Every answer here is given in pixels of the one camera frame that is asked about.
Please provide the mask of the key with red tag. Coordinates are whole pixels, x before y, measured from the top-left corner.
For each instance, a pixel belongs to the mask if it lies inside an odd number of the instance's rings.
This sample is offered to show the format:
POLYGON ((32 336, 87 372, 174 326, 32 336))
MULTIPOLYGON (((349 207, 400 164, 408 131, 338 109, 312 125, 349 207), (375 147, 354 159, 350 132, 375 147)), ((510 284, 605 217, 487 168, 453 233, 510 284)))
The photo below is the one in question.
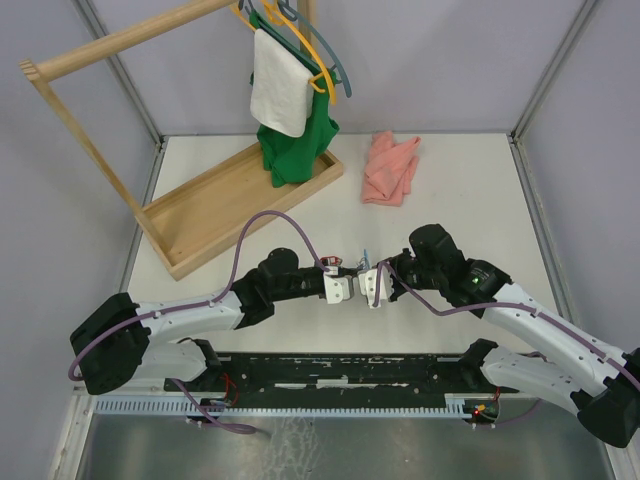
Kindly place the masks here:
POLYGON ((335 255, 321 257, 320 261, 326 267, 340 267, 343 263, 343 259, 335 255))

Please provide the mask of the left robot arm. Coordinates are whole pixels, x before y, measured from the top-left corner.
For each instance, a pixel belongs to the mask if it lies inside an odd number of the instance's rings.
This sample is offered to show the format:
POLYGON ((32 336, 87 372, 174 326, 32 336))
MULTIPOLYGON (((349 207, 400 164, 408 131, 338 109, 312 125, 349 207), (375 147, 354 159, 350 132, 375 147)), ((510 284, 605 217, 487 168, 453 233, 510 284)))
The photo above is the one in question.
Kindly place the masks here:
POLYGON ((221 378, 213 347, 202 334, 232 331, 270 318, 281 301, 315 296, 329 304, 350 299, 358 268, 326 258, 300 267, 297 254, 277 248, 229 289, 182 301, 135 302, 111 295, 70 336, 69 371, 91 395, 130 382, 175 378, 209 390, 221 378))

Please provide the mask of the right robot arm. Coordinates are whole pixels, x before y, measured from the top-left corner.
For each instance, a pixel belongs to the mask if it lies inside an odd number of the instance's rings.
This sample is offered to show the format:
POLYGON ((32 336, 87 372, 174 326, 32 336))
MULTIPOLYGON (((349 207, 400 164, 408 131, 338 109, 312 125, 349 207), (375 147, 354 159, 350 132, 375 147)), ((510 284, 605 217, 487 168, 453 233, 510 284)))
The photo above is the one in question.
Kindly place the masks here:
POLYGON ((515 335, 536 351, 516 354, 479 339, 458 368, 467 389, 492 384, 561 407, 597 439, 627 447, 639 428, 639 353, 626 352, 579 329, 537 302, 493 264, 464 256, 439 224, 409 236, 409 248, 376 266, 372 304, 382 299, 382 276, 391 281, 390 301, 433 290, 450 304, 447 315, 470 312, 515 335))

